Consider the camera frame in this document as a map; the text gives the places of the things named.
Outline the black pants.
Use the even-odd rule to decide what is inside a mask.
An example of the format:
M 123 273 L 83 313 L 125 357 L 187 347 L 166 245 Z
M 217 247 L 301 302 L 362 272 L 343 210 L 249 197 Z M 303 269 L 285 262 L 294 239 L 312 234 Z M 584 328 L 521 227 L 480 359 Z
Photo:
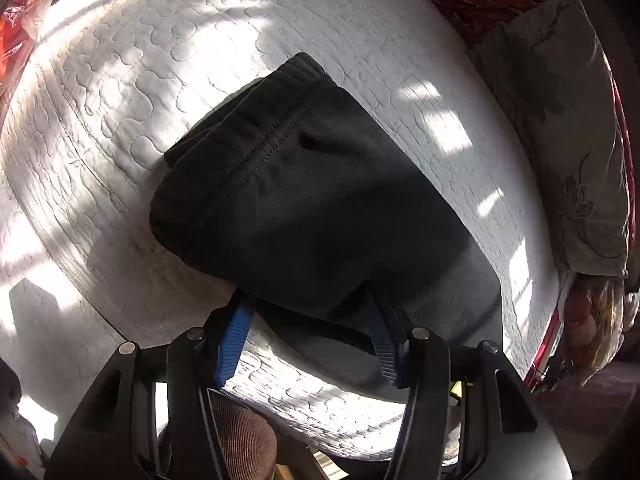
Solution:
M 154 237 L 232 283 L 323 374 L 393 399 L 369 306 L 453 346 L 501 340 L 499 279 L 472 234 L 310 55 L 245 87 L 164 159 Z

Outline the red blanket at bedside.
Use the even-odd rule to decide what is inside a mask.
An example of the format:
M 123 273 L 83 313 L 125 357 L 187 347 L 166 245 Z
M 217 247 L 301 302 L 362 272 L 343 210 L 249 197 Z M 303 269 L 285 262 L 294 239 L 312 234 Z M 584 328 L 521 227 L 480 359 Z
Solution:
M 555 308 L 551 315 L 546 332 L 544 333 L 544 338 L 542 338 L 532 364 L 530 364 L 524 378 L 524 385 L 526 385 L 529 390 L 533 390 L 533 388 L 535 388 L 536 385 L 544 379 L 549 360 L 554 355 L 554 352 L 561 341 L 562 331 L 563 315 L 559 308 Z

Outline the plastic bag with plush toys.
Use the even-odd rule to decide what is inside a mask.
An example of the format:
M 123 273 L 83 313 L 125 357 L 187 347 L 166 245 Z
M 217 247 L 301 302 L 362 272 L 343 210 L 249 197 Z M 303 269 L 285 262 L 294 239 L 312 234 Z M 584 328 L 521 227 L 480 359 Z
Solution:
M 581 276 L 564 309 L 565 354 L 574 383 L 583 387 L 610 364 L 639 313 L 638 292 L 622 278 Z

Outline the white quilted mattress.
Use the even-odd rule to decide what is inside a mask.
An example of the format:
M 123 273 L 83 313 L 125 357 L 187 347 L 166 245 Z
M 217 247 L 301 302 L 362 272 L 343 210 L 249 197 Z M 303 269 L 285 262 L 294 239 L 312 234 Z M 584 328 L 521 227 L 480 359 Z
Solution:
M 299 53 L 382 127 L 495 270 L 519 373 L 559 292 L 547 222 L 518 136 L 460 36 L 428 0 L 58 0 L 9 105 L 1 160 L 49 255 L 116 330 L 164 344 L 235 286 L 154 237 L 165 153 Z M 306 363 L 259 315 L 222 391 L 309 443 L 390 456 L 405 393 L 363 392 Z

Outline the grey floral pillow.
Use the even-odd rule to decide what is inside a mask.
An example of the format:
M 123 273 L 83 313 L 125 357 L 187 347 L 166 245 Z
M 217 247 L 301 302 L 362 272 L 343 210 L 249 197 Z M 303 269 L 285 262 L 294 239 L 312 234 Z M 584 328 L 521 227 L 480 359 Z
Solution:
M 631 208 L 608 60 L 582 0 L 547 0 L 472 50 L 535 171 L 554 258 L 622 278 Z

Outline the red plastic bag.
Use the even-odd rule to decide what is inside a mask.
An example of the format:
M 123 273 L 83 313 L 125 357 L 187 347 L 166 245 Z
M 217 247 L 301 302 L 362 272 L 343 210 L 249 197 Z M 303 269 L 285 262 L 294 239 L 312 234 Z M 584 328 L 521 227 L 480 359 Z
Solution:
M 10 88 L 34 50 L 52 0 L 1 0 L 1 96 Z

